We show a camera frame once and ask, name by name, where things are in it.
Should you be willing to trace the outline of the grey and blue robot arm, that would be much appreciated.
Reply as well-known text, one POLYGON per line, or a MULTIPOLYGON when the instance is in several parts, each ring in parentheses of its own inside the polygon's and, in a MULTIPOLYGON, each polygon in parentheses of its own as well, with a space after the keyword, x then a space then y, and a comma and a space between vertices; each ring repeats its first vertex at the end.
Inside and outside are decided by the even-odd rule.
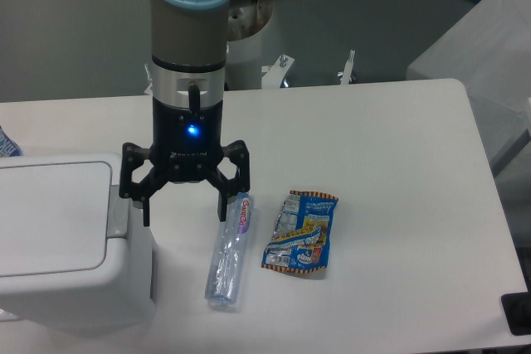
POLYGON ((167 183, 209 182, 218 216, 251 186, 250 155, 221 144, 231 11, 275 0, 149 0, 153 142, 122 147, 119 194, 149 218, 150 198, 167 183))

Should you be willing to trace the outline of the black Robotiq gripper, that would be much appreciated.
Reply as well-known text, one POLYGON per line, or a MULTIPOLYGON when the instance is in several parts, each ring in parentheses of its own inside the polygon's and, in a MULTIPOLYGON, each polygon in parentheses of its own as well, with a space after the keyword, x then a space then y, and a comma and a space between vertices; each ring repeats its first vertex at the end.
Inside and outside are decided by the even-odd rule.
POLYGON ((131 199, 143 211, 143 223, 150 227, 150 198, 167 182, 207 180, 218 191, 217 215, 227 219, 229 201, 251 189, 250 154, 243 140, 221 146, 223 103, 195 110, 174 108, 153 100, 153 143, 141 148, 134 143, 122 146, 119 196, 131 199), (227 178, 219 164, 227 158, 236 167, 227 178), (134 181, 134 171, 146 161, 148 174, 134 181))

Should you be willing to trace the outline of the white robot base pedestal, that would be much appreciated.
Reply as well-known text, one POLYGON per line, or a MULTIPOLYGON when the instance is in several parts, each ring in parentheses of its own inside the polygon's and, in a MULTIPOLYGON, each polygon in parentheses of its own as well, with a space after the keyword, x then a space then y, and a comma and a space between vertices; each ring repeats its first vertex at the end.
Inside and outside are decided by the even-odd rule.
POLYGON ((273 15, 272 2, 233 8, 228 18, 226 90, 261 88, 262 39, 273 15))

